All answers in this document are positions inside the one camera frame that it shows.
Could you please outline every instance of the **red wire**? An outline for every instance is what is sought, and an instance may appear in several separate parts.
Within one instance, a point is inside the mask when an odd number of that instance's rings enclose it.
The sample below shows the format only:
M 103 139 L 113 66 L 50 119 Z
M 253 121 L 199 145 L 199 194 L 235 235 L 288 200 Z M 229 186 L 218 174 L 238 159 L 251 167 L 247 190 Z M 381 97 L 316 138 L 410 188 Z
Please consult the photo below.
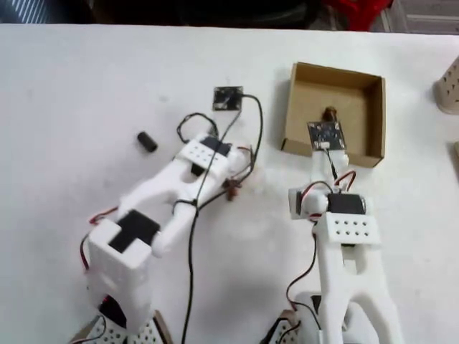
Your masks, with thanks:
M 341 177 L 339 177 L 338 179 L 335 180 L 335 186 L 339 186 L 339 184 L 347 177 L 349 177 L 350 175 L 352 175 L 351 177 L 351 180 L 349 181 L 349 184 L 347 185 L 347 188 L 346 190 L 349 191 L 349 189 L 351 188 L 352 186 L 352 183 L 354 182 L 354 179 L 356 178 L 357 176 L 357 173 L 356 171 L 352 170 L 352 171 L 349 171 L 348 173 L 345 173 L 344 175 L 342 175 Z
M 117 211 L 118 210 L 118 207 L 115 206 L 114 208 L 111 208 L 111 209 L 108 209 L 106 211 L 103 211 L 102 213 L 99 213 L 97 215 L 94 215 L 90 220 L 89 220 L 89 223 L 92 224 L 92 225 L 96 225 L 96 224 L 99 224 L 99 221 L 104 218 L 105 216 L 107 216 L 108 214 L 111 214 L 113 213 L 114 211 Z
M 81 240 L 81 243 L 80 243 L 80 256 L 81 256 L 81 262 L 83 263 L 83 266 L 85 267 L 85 271 L 88 271 L 89 270 L 89 264 L 87 263 L 87 259 L 86 259 L 86 256 L 85 256 L 85 251 L 83 249 L 83 246 L 85 245 L 85 240 L 87 239 L 87 237 L 89 236 L 89 233 L 87 233 L 83 239 Z
M 113 213 L 114 211 L 117 211 L 118 210 L 118 207 L 115 206 L 111 209 L 108 209 L 106 211 L 103 211 L 97 215 L 94 215 L 90 220 L 89 220 L 89 223 L 92 224 L 93 226 L 97 226 L 99 224 L 99 221 L 101 219 L 103 219 L 105 216 L 107 216 L 108 214 L 111 214 Z M 84 250 L 84 246 L 85 246 L 85 241 L 87 239 L 87 237 L 89 236 L 89 233 L 87 233 L 83 239 L 81 240 L 80 242 L 80 256 L 81 256 L 81 262 L 83 263 L 83 266 L 85 267 L 85 271 L 88 271 L 89 270 L 89 263 L 87 262 L 87 259 L 86 259 L 86 256 L 85 256 L 85 250 Z
M 323 184 L 325 185 L 331 193 L 333 193 L 333 189 L 325 182 L 325 181 L 314 181 L 313 183 L 309 184 L 307 188 L 304 189 L 303 193 L 301 194 L 301 201 L 303 201 L 303 199 L 306 197 L 306 195 L 308 194 L 308 192 L 315 186 L 315 185 L 318 185 L 318 184 Z

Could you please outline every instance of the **red object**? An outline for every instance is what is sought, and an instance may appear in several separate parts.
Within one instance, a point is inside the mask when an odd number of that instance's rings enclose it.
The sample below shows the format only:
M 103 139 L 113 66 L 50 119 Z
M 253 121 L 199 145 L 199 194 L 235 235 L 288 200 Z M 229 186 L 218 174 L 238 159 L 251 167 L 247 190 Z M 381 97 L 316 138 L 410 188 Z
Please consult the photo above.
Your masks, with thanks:
M 350 31 L 369 31 L 374 19 L 394 0 L 323 0 L 349 19 Z

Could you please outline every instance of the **small electronic component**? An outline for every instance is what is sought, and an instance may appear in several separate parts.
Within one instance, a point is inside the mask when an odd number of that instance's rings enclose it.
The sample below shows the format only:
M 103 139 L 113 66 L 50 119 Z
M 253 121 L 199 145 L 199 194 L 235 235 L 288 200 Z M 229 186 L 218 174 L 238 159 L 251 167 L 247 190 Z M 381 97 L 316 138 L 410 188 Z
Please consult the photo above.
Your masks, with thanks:
M 346 149 L 343 130 L 339 122 L 309 122 L 308 129 L 314 151 Z
M 137 140 L 149 153 L 154 152 L 158 148 L 158 144 L 155 142 L 155 140 L 144 131 L 137 135 Z
M 214 88 L 214 111 L 239 111 L 242 109 L 242 86 Z

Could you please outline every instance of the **cardboard box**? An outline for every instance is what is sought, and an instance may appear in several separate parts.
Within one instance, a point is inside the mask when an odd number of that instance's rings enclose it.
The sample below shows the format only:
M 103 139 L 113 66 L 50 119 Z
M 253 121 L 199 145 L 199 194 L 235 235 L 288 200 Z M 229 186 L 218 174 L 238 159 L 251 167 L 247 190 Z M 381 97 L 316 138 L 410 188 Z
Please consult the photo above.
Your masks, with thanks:
M 282 150 L 311 156 L 308 122 L 333 106 L 344 133 L 349 162 L 375 167 L 384 158 L 386 94 L 383 77 L 295 63 L 290 81 Z

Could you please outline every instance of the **white bracket with holes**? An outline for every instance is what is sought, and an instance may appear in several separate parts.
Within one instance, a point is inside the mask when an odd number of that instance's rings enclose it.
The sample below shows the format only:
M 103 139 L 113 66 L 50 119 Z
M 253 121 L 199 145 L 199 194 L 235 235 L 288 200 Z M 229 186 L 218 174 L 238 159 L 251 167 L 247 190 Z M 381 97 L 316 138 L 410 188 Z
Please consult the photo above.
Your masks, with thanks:
M 107 317 L 105 321 L 107 322 L 105 332 L 103 332 L 103 319 L 99 317 L 99 320 L 94 324 L 85 338 L 96 338 L 101 333 L 103 334 L 98 339 L 84 342 L 85 344 L 167 344 L 161 339 L 153 319 L 146 323 L 137 335 L 129 335 L 126 329 L 116 325 Z
M 439 109 L 445 113 L 459 115 L 459 57 L 433 88 Z
M 323 344 L 343 344 L 341 326 L 351 301 L 364 310 L 380 344 L 403 344 L 397 308 L 387 289 L 381 239 L 373 216 L 327 212 L 314 226 L 314 233 L 321 276 L 322 301 L 318 314 Z M 355 245 L 357 272 L 354 274 L 344 266 L 342 244 Z
M 214 155 L 214 150 L 203 145 L 198 140 L 191 140 L 177 155 L 177 157 L 190 160 L 192 163 L 197 164 L 199 167 L 207 170 Z M 226 156 L 222 154 L 215 154 L 212 161 L 212 168 L 209 173 L 219 175 L 224 173 L 229 168 L 230 162 Z
M 327 212 L 322 217 L 330 242 L 381 244 L 378 226 L 373 216 Z
M 279 321 L 278 326 L 275 328 L 269 344 L 298 344 L 298 329 L 287 333 L 282 339 L 282 342 L 279 342 L 280 338 L 282 337 L 282 334 L 291 328 L 292 325 L 288 320 Z

